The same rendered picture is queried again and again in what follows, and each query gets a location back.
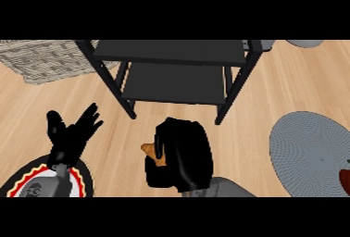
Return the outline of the grey round object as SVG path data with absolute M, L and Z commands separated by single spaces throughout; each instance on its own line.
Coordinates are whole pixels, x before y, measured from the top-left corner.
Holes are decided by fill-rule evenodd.
M 322 44 L 322 40 L 288 40 L 288 42 L 301 48 L 315 48 Z

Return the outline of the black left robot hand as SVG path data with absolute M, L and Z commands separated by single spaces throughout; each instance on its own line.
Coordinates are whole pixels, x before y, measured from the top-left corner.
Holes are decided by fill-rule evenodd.
M 92 104 L 84 110 L 78 121 L 65 125 L 61 114 L 50 110 L 46 113 L 47 137 L 52 141 L 52 149 L 46 166 L 55 170 L 61 164 L 72 168 L 83 155 L 83 150 L 103 121 L 99 118 L 98 105 Z

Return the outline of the black red patterned round plate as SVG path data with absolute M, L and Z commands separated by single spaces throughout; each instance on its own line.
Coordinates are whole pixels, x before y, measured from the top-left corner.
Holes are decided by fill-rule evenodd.
M 56 172 L 46 167 L 47 156 L 40 156 L 30 161 L 9 177 L 0 187 L 0 197 L 18 197 L 25 185 L 34 178 L 53 177 Z M 71 197 L 92 197 L 95 194 L 93 179 L 84 162 L 78 161 L 70 170 L 70 181 L 72 183 Z

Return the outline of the round grey placemat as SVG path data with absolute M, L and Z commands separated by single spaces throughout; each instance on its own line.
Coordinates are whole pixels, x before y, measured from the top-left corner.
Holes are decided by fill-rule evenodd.
M 293 197 L 349 197 L 340 172 L 350 169 L 350 131 L 326 116 L 291 112 L 269 135 L 273 169 Z

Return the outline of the golden brown croissant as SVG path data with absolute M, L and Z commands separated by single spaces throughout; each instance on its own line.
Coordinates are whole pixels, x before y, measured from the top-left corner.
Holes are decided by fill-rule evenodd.
M 157 150 L 155 145 L 152 143 L 145 143 L 140 146 L 140 150 L 143 151 L 145 155 L 152 158 L 158 167 L 166 167 L 166 155 L 161 155 L 161 158 L 157 158 Z

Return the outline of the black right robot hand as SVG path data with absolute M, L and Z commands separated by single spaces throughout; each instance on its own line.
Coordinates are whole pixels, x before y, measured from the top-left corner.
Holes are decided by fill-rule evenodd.
M 167 118 L 157 126 L 157 159 L 145 157 L 146 183 L 152 188 L 176 187 L 180 193 L 210 188 L 211 147 L 197 121 Z

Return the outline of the pale wicker basket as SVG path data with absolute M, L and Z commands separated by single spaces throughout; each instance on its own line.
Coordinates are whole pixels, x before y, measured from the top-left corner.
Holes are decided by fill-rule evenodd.
M 74 40 L 0 40 L 0 63 L 34 85 L 96 72 Z

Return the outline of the black tiered shelf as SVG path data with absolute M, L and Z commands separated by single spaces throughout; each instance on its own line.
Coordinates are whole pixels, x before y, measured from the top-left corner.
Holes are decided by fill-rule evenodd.
M 75 42 L 130 118 L 137 101 L 217 107 L 216 123 L 263 54 L 259 40 Z

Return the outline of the dark red fruit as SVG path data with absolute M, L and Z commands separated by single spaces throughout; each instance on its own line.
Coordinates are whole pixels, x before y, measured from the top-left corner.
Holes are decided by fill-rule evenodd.
M 350 169 L 341 169 L 340 171 L 341 188 L 350 196 Z

